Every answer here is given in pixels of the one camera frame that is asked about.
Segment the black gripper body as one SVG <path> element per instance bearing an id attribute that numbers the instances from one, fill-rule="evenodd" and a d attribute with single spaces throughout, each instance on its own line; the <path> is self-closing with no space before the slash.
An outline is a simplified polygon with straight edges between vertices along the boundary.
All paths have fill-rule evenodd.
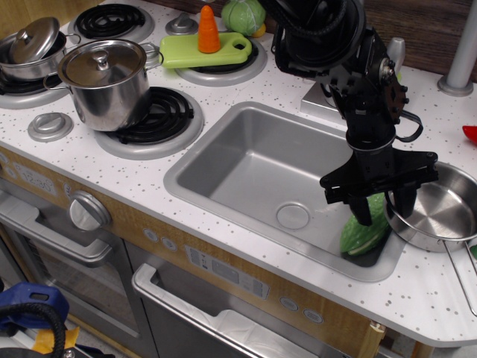
<path id="1" fill-rule="evenodd" d="M 349 140 L 349 160 L 320 179 L 328 203 L 349 203 L 351 197 L 392 192 L 402 186 L 417 190 L 438 179 L 438 155 L 433 151 L 404 151 L 387 142 Z"/>

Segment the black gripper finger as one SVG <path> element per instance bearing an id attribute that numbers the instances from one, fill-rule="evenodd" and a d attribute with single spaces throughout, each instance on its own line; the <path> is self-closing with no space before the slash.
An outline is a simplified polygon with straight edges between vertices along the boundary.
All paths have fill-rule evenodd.
<path id="1" fill-rule="evenodd" d="M 366 197 L 351 197 L 348 205 L 359 224 L 372 225 L 372 216 Z"/>
<path id="2" fill-rule="evenodd" d="M 414 186 L 402 186 L 392 190 L 394 208 L 402 217 L 409 217 L 414 212 L 417 189 Z"/>

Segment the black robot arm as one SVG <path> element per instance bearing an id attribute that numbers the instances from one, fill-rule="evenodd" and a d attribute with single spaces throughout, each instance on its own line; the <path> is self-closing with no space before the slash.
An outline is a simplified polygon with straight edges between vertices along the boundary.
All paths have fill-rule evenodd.
<path id="1" fill-rule="evenodd" d="M 402 217 L 413 213 L 417 190 L 437 180 L 434 152 L 395 149 L 407 89 L 358 1 L 264 1 L 277 23 L 274 55 L 285 73 L 327 87 L 347 123 L 351 158 L 324 175 L 329 203 L 349 205 L 360 224 L 372 222 L 368 198 L 391 192 Z"/>

